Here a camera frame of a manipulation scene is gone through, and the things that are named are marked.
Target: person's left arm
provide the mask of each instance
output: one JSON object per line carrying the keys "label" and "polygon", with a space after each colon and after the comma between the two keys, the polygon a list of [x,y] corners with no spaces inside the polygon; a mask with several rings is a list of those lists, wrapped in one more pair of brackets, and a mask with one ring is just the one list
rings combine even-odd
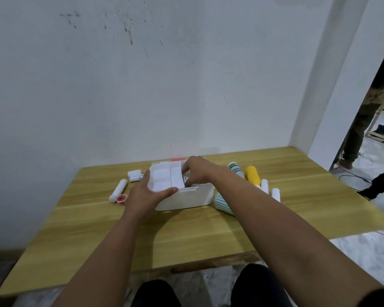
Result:
{"label": "person's left arm", "polygon": [[148,189],[149,170],[134,186],[122,217],[84,262],[52,307],[119,306],[125,301],[138,228],[141,221],[176,187],[153,192]]}

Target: translucent plastic container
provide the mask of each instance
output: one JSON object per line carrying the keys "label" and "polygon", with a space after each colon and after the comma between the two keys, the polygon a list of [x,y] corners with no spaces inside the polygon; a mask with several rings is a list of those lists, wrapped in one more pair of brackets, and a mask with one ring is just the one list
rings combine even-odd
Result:
{"label": "translucent plastic container", "polygon": [[192,187],[185,187],[182,177],[182,165],[185,161],[160,162],[149,168],[151,178],[148,188],[150,190],[163,191],[169,187],[179,188],[179,191],[163,200],[155,210],[186,209],[210,204],[215,189],[212,184],[194,184]]}

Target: black pants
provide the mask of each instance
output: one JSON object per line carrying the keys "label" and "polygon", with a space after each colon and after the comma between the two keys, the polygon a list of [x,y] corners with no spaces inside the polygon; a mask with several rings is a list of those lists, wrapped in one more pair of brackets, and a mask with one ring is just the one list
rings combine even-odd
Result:
{"label": "black pants", "polygon": [[[230,296],[230,307],[292,307],[287,294],[273,272],[266,266],[247,265],[236,280]],[[144,283],[131,307],[179,307],[174,290],[164,280]]]}
{"label": "black pants", "polygon": [[369,188],[359,192],[361,196],[369,199],[374,199],[380,193],[384,193],[384,172],[373,180]]}

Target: yellow bottle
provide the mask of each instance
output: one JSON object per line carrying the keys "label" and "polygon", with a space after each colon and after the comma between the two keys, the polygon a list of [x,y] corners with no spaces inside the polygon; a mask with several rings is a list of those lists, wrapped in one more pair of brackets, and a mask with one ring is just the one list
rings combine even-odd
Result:
{"label": "yellow bottle", "polygon": [[254,166],[249,166],[246,168],[246,177],[247,180],[252,183],[254,186],[260,188],[260,178],[257,174],[257,170]]}

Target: bare foot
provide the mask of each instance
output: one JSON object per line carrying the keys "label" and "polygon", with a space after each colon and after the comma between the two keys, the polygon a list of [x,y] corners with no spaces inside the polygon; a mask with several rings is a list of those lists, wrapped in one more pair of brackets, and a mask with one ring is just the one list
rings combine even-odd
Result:
{"label": "bare foot", "polygon": [[340,166],[343,166],[344,168],[346,168],[348,170],[353,169],[353,161],[352,160],[345,160],[345,159],[340,158],[338,163],[340,164]]}

